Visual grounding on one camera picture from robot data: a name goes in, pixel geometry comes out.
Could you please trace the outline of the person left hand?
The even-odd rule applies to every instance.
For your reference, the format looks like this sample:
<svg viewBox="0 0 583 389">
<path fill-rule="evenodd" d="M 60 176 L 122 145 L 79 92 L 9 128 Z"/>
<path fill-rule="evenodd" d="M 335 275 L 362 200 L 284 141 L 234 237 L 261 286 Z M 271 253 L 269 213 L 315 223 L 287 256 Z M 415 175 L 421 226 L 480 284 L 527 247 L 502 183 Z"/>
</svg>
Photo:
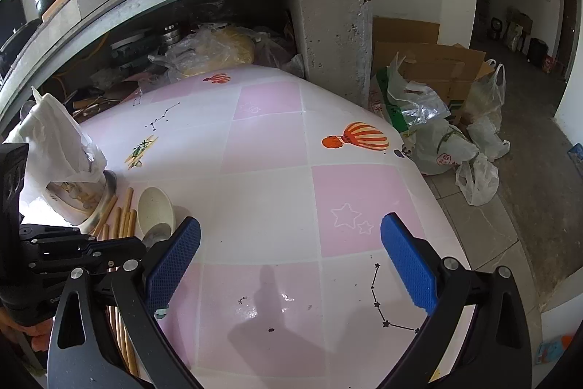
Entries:
<svg viewBox="0 0 583 389">
<path fill-rule="evenodd" d="M 52 324 L 53 319 L 48 319 L 31 327 L 24 327 L 15 322 L 4 307 L 0 309 L 1 334 L 12 343 L 18 343 L 19 334 L 29 336 L 33 351 L 48 350 Z"/>
</svg>

